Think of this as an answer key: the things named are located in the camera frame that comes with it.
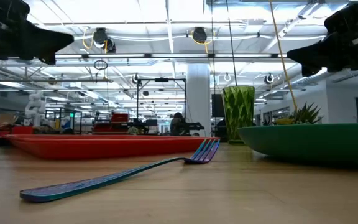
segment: column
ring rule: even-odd
[[[200,136],[211,136],[211,92],[209,90],[208,64],[188,64],[187,69],[187,122],[200,122],[205,130]]]

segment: green bowl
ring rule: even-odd
[[[243,142],[269,156],[358,164],[358,124],[295,124],[239,128]]]

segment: red plate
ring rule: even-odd
[[[195,152],[205,139],[181,136],[38,135],[6,136],[12,144],[43,159],[98,159]]]

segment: wooden table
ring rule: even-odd
[[[222,145],[206,165],[174,162],[63,200],[19,198],[22,189],[171,156],[45,161],[0,148],[0,223],[358,223],[358,170],[273,161],[244,146]]]

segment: green glass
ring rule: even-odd
[[[238,129],[252,126],[255,88],[230,86],[225,87],[222,94],[229,144],[243,144]]]

